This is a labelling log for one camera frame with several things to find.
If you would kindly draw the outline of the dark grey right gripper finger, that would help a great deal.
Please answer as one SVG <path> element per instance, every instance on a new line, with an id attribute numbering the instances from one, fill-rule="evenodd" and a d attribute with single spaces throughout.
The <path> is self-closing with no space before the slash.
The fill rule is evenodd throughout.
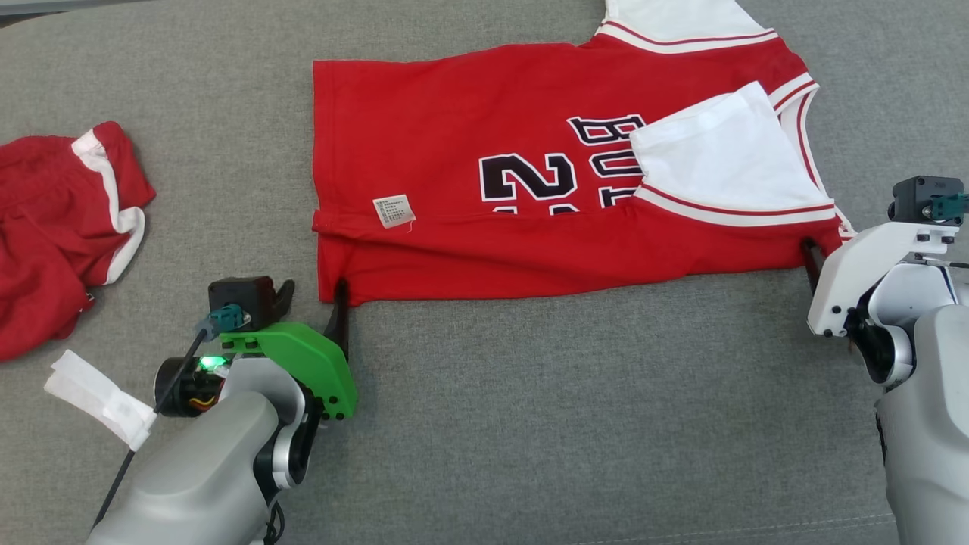
<path id="1" fill-rule="evenodd" d="M 813 238 L 804 238 L 802 240 L 802 258 L 811 294 L 814 294 L 818 288 L 821 269 L 823 269 L 826 256 L 824 256 L 821 246 Z"/>

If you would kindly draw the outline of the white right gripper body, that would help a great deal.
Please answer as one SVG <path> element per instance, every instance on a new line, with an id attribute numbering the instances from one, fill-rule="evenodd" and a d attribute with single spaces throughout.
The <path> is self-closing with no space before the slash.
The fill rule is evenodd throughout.
<path id="1" fill-rule="evenodd" d="M 869 228 L 831 253 L 821 266 L 807 324 L 814 335 L 847 335 L 848 308 L 913 253 L 943 255 L 958 227 L 935 222 L 886 222 Z"/>

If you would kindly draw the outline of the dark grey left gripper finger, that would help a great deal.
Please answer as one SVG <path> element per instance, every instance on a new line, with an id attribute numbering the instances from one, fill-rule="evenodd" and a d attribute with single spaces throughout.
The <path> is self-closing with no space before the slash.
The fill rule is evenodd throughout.
<path id="1" fill-rule="evenodd" d="M 326 323 L 324 335 L 349 358 L 349 285 L 346 279 L 339 279 L 332 294 L 332 312 Z"/>

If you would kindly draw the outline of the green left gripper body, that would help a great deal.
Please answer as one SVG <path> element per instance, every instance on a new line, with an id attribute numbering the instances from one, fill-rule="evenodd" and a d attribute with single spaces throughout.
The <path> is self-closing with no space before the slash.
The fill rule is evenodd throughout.
<path id="1" fill-rule="evenodd" d="M 354 416 L 359 401 L 349 368 L 349 325 L 332 323 L 318 332 L 303 323 L 276 323 L 253 332 L 226 332 L 224 344 L 238 355 L 262 355 L 322 401 L 330 419 Z"/>

